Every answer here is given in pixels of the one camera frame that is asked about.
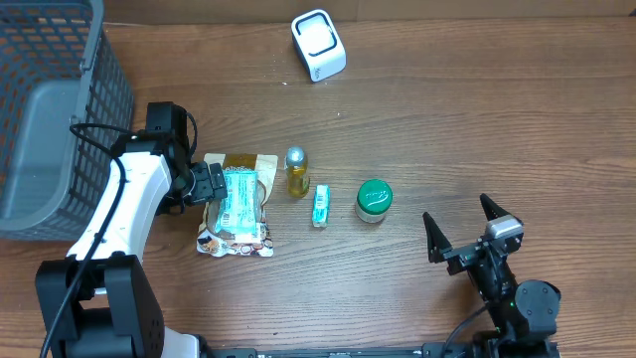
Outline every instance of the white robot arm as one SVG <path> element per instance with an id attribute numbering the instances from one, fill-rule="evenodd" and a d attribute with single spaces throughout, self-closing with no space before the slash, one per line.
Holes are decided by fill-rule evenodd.
<path id="1" fill-rule="evenodd" d="M 189 146 L 187 117 L 195 125 Z M 149 103 L 146 129 L 119 136 L 106 188 L 83 235 L 63 261 L 44 262 L 36 288 L 54 358 L 207 358 L 203 338 L 164 326 L 143 273 L 143 250 L 154 217 L 171 208 L 227 197 L 219 164 L 190 162 L 194 118 L 172 102 Z M 121 171 L 125 184 L 118 202 Z M 105 231 L 102 225 L 116 204 Z M 103 236 L 97 235 L 100 230 Z M 91 247 L 101 237 L 94 253 Z M 69 277 L 80 274 L 77 286 Z M 71 301 L 63 297 L 73 291 Z M 106 294 L 109 308 L 83 309 L 82 300 Z"/>
<path id="2" fill-rule="evenodd" d="M 92 258 L 108 259 L 113 253 L 122 252 L 136 255 L 143 263 L 143 249 L 150 225 L 172 184 L 170 169 L 163 155 L 152 155 L 150 152 L 124 153 L 119 160 L 126 170 L 126 185 L 117 210 Z M 95 233 L 99 231 L 112 205 L 120 177 L 117 165 L 112 161 L 108 184 L 97 209 L 68 256 L 75 256 L 78 261 L 84 260 Z"/>

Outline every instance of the small box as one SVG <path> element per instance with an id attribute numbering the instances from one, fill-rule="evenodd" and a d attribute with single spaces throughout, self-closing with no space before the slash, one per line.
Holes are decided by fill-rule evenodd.
<path id="1" fill-rule="evenodd" d="M 291 34 L 300 61 L 319 82 L 341 72 L 347 65 L 345 48 L 331 18 L 324 10 L 300 15 L 291 23 Z"/>
<path id="2" fill-rule="evenodd" d="M 316 185 L 316 196 L 314 196 L 314 211 L 311 222 L 316 228 L 326 228 L 329 222 L 329 186 Z"/>

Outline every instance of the green jar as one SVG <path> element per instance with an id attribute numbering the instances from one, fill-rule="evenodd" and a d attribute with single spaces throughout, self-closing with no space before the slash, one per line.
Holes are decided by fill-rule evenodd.
<path id="1" fill-rule="evenodd" d="M 394 200 L 394 192 L 387 182 L 373 179 L 360 187 L 356 200 L 356 214 L 367 223 L 385 218 Z"/>

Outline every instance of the silver bottle cap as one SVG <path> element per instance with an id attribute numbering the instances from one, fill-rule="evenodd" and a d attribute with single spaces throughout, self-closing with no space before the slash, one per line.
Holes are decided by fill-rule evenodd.
<path id="1" fill-rule="evenodd" d="M 287 150 L 285 164 L 290 166 L 301 166 L 305 162 L 305 152 L 299 146 L 292 146 Z"/>

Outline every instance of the gray basket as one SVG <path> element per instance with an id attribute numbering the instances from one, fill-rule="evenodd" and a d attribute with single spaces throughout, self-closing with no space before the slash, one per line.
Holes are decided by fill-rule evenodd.
<path id="1" fill-rule="evenodd" d="M 76 240 L 97 206 L 110 158 L 69 125 L 130 128 L 133 103 L 102 22 L 101 0 L 0 0 L 0 237 Z"/>

